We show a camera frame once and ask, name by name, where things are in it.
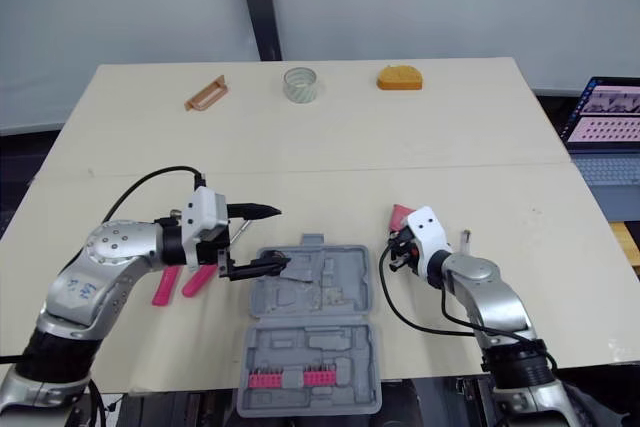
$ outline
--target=robotic arm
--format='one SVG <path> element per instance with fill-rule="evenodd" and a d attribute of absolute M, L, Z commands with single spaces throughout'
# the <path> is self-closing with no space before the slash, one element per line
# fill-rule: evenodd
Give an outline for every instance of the robotic arm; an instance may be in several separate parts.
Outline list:
<path fill-rule="evenodd" d="M 494 398 L 504 414 L 547 421 L 563 416 L 569 426 L 579 426 L 562 383 L 547 366 L 544 342 L 537 338 L 518 295 L 501 279 L 498 266 L 452 253 L 429 207 L 409 214 L 403 225 L 389 239 L 391 270 L 406 265 L 431 286 L 446 289 L 465 307 L 470 322 L 484 328 L 474 329 L 474 334 L 483 370 L 494 377 Z"/>
<path fill-rule="evenodd" d="M 146 273 L 168 265 L 217 263 L 221 277 L 278 275 L 289 259 L 267 253 L 248 266 L 229 255 L 229 218 L 280 214 L 266 205 L 231 204 L 197 187 L 181 214 L 153 223 L 116 220 L 96 228 L 49 287 L 36 329 L 0 387 L 0 413 L 9 406 L 59 407 L 76 402 L 90 380 L 100 344 Z"/>

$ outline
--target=pink handle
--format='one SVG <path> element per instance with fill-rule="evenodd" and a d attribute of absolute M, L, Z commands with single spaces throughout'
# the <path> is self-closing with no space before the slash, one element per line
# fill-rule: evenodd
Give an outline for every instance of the pink handle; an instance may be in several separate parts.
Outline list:
<path fill-rule="evenodd" d="M 176 283 L 178 275 L 180 275 L 180 269 L 182 269 L 181 265 L 172 265 L 164 269 L 156 294 L 153 296 L 153 300 L 151 301 L 152 305 L 162 307 L 169 304 L 171 292 L 173 292 L 173 286 Z"/>
<path fill-rule="evenodd" d="M 201 265 L 200 270 L 193 274 L 193 277 L 184 284 L 182 295 L 185 297 L 193 297 L 206 284 L 213 274 L 218 270 L 218 264 Z"/>

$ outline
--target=white table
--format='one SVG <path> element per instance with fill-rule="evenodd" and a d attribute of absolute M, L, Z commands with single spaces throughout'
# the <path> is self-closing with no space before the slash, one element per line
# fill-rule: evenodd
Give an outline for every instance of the white table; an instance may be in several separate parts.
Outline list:
<path fill-rule="evenodd" d="M 175 79 L 182 69 L 206 70 L 209 76 L 215 76 L 221 69 L 214 65 L 149 66 L 148 71 L 140 66 L 101 69 L 81 101 L 82 108 L 65 127 L 60 142 L 0 242 L 1 352 L 12 354 L 22 350 L 33 330 L 48 284 L 120 193 L 140 173 L 169 163 L 186 162 L 198 167 L 202 167 L 200 163 L 210 166 L 203 169 L 209 185 L 225 193 L 229 202 L 260 202 L 282 209 L 282 216 L 254 223 L 238 241 L 233 249 L 238 261 L 249 260 L 263 246 L 296 245 L 303 232 L 322 232 L 327 242 L 364 244 L 370 249 L 376 294 L 370 318 L 379 332 L 383 378 L 480 372 L 480 352 L 474 340 L 434 337 L 413 331 L 396 320 L 384 303 L 375 269 L 386 240 L 393 203 L 413 207 L 431 205 L 454 247 L 460 231 L 471 229 L 472 253 L 490 258 L 500 266 L 504 278 L 523 298 L 539 335 L 561 366 L 640 358 L 640 332 L 633 327 L 640 311 L 638 281 L 540 107 L 529 97 L 531 94 L 526 93 L 514 64 L 504 59 L 411 63 L 419 65 L 425 74 L 426 89 L 430 79 L 435 82 L 433 79 L 439 78 L 442 82 L 449 79 L 453 91 L 457 90 L 452 79 L 461 77 L 458 72 L 482 72 L 495 67 L 495 75 L 503 79 L 503 92 L 509 95 L 494 103 L 481 101 L 485 116 L 470 115 L 477 123 L 485 117 L 502 118 L 504 106 L 509 104 L 520 113 L 507 116 L 509 122 L 504 125 L 487 122 L 489 135 L 473 149 L 456 147 L 465 140 L 459 139 L 461 134 L 455 130 L 447 134 L 441 129 L 432 129 L 430 136 L 408 139 L 401 136 L 398 142 L 404 142 L 404 151 L 413 152 L 402 158 L 405 162 L 411 160 L 411 164 L 394 166 L 389 149 L 378 146 L 378 142 L 384 137 L 384 119 L 391 130 L 399 129 L 397 122 L 400 121 L 397 116 L 382 113 L 382 103 L 370 112 L 373 127 L 366 128 L 369 124 L 363 117 L 359 134 L 354 131 L 347 135 L 340 119 L 346 119 L 353 126 L 357 121 L 349 113 L 349 105 L 361 115 L 365 112 L 364 104 L 359 103 L 355 93 L 350 94 L 352 103 L 342 104 L 345 110 L 338 116 L 332 104 L 327 103 L 322 111 L 318 109 L 319 104 L 325 102 L 322 97 L 311 105 L 292 106 L 282 104 L 281 94 L 274 89 L 265 100 L 264 109 L 275 110 L 273 116 L 279 118 L 280 123 L 314 125 L 313 119 L 328 122 L 328 112 L 333 112 L 336 127 L 323 137 L 319 136 L 319 128 L 311 129 L 313 141 L 317 143 L 315 150 L 312 142 L 301 135 L 294 135 L 293 139 L 283 136 L 269 143 L 267 139 L 273 137 L 270 133 L 265 134 L 261 142 L 243 143 L 237 130 L 233 130 L 233 136 L 221 133 L 220 136 L 226 136 L 229 141 L 232 137 L 235 139 L 233 150 L 237 155 L 234 158 L 240 168 L 232 159 L 194 147 L 206 140 L 224 150 L 220 137 L 187 135 L 192 132 L 190 129 L 176 128 L 180 122 L 192 123 L 194 129 L 201 129 L 204 123 L 210 127 L 228 123 L 217 122 L 218 117 L 227 121 L 242 120 L 239 112 L 222 108 L 222 101 L 204 113 L 184 112 L 179 103 L 161 103 L 157 106 L 157 115 L 142 116 L 156 129 L 164 125 L 165 132 L 172 128 L 176 132 L 177 138 L 171 143 L 167 135 L 162 137 L 167 143 L 158 142 L 158 158 L 153 151 L 133 149 L 135 143 L 126 135 L 114 133 L 113 142 L 101 140 L 107 138 L 106 132 L 115 129 L 115 122 L 108 122 L 108 116 L 96 105 L 107 109 L 100 99 L 110 98 L 112 92 L 118 90 L 117 79 L 123 79 L 124 83 L 124 79 L 137 72 L 136 77 L 143 82 L 165 70 L 173 71 L 170 77 Z M 231 64 L 224 65 L 226 71 Z M 255 64 L 237 65 L 238 68 L 245 66 L 248 72 L 258 69 Z M 277 70 L 278 66 L 280 71 L 288 67 L 270 65 L 267 72 Z M 313 64 L 317 71 L 320 71 L 318 66 L 325 66 L 327 72 L 334 70 L 332 65 Z M 346 63 L 335 65 L 349 71 Z M 385 62 L 353 65 L 355 70 L 375 72 Z M 429 75 L 425 73 L 427 67 L 432 72 Z M 233 95 L 248 95 L 239 85 L 230 84 L 232 90 L 223 100 L 231 101 Z M 165 90 L 168 96 L 179 90 L 173 85 L 159 85 L 158 89 Z M 193 89 L 182 90 L 186 96 L 187 91 Z M 366 84 L 361 91 L 363 97 L 374 98 Z M 411 122 L 402 119 L 408 129 L 415 129 L 415 124 L 429 124 L 433 116 L 446 125 L 453 124 L 447 114 L 453 115 L 452 111 L 442 110 L 439 103 L 433 108 L 423 106 L 422 101 L 416 100 L 418 97 L 410 101 L 410 95 L 400 93 L 399 98 L 405 99 L 399 102 L 401 107 L 387 106 L 387 110 L 412 111 Z M 263 124 L 277 123 L 270 115 L 261 115 L 248 104 L 234 105 L 236 109 L 246 109 L 245 125 L 254 125 L 254 115 Z M 503 106 L 495 107 L 500 115 L 491 114 L 492 105 Z M 139 113 L 134 107 L 120 112 L 120 123 L 133 135 L 135 129 L 129 124 Z M 173 126 L 168 118 L 175 118 Z M 528 119 L 527 128 L 521 130 L 519 136 L 507 136 L 505 132 L 515 132 L 513 124 L 520 119 Z M 473 135 L 471 126 L 461 128 L 464 135 Z M 151 137 L 152 130 L 142 128 L 140 136 Z M 87 139 L 97 141 L 82 140 L 85 131 Z M 349 138 L 356 135 L 359 142 L 347 148 Z M 447 156 L 439 156 L 429 148 L 434 139 L 447 142 L 444 147 Z M 332 147 L 335 142 L 342 143 L 343 148 Z M 499 148 L 496 147 L 492 155 L 494 142 Z M 305 155 L 299 156 L 299 152 L 284 148 L 284 143 L 291 149 L 300 144 Z M 369 156 L 363 144 L 371 146 Z M 264 156 L 262 164 L 254 162 L 250 152 L 260 156 L 262 149 L 270 151 L 275 158 Z M 537 160 L 536 149 L 540 151 L 540 160 Z M 341 156 L 332 155 L 338 151 L 342 152 Z M 452 165 L 441 166 L 442 162 Z M 117 217 L 150 220 L 165 215 L 169 209 L 183 204 L 190 189 L 189 175 L 158 178 L 133 194 Z M 187 277 L 188 274 L 183 273 L 181 284 Z M 104 342 L 93 369 L 101 389 L 106 392 L 168 391 L 237 386 L 244 332 L 254 322 L 248 315 L 250 283 L 215 279 L 206 292 L 196 298 L 186 299 L 178 292 L 169 307 L 157 308 L 152 307 L 150 301 L 158 281 L 159 275 L 152 274 L 139 282 Z M 440 316 L 437 291 L 407 272 L 390 276 L 389 284 L 399 308 L 407 316 L 425 325 L 450 327 Z M 463 315 L 458 307 L 452 305 L 452 310 Z"/>

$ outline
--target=gray plastic case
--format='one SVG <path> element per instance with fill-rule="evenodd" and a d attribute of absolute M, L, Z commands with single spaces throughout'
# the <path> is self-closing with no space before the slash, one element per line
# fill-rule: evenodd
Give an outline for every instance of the gray plastic case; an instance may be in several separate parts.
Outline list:
<path fill-rule="evenodd" d="M 272 247 L 291 259 L 279 277 L 254 281 L 250 312 L 260 320 L 245 339 L 237 409 L 243 417 L 373 414 L 382 393 L 371 310 L 369 252 L 325 245 L 321 234 L 298 247 Z M 303 386 L 305 369 L 331 365 L 333 387 Z M 249 374 L 282 372 L 282 388 L 249 388 Z"/>

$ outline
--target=pink tool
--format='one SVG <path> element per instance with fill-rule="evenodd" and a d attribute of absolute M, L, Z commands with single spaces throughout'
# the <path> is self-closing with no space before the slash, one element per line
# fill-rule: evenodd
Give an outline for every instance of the pink tool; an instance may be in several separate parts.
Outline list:
<path fill-rule="evenodd" d="M 169 304 L 169 300 L 171 300 L 171 293 L 173 292 L 173 286 L 180 275 L 181 269 L 181 265 L 172 265 L 164 269 L 164 272 L 162 272 L 162 279 L 160 279 L 160 284 L 153 296 L 151 304 L 159 307 Z"/>
<path fill-rule="evenodd" d="M 402 230 L 402 220 L 412 212 L 414 212 L 414 210 L 409 207 L 405 207 L 400 204 L 393 204 L 393 212 L 391 213 L 391 220 L 389 221 L 389 230 L 394 232 Z"/>
<path fill-rule="evenodd" d="M 335 370 L 311 370 L 304 373 L 304 385 L 319 387 L 323 385 L 336 385 Z"/>
<path fill-rule="evenodd" d="M 250 374 L 250 389 L 279 389 L 282 387 L 282 374 Z"/>
<path fill-rule="evenodd" d="M 182 295 L 185 297 L 193 297 L 198 291 L 209 281 L 213 274 L 218 270 L 218 264 L 201 265 L 198 272 L 184 284 Z"/>

